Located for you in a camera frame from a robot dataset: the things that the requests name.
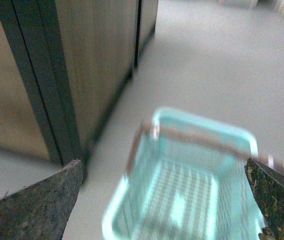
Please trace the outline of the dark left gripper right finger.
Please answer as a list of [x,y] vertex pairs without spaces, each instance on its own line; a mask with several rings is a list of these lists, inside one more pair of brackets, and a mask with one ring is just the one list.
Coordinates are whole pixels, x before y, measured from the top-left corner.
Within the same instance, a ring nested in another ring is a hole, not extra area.
[[250,157],[245,174],[266,226],[260,240],[284,240],[284,175]]

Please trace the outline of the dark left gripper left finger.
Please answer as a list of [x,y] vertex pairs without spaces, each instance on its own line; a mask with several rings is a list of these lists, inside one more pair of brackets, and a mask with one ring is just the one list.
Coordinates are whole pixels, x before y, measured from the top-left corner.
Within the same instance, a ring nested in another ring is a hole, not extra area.
[[72,160],[55,174],[0,198],[0,240],[61,240],[83,181]]

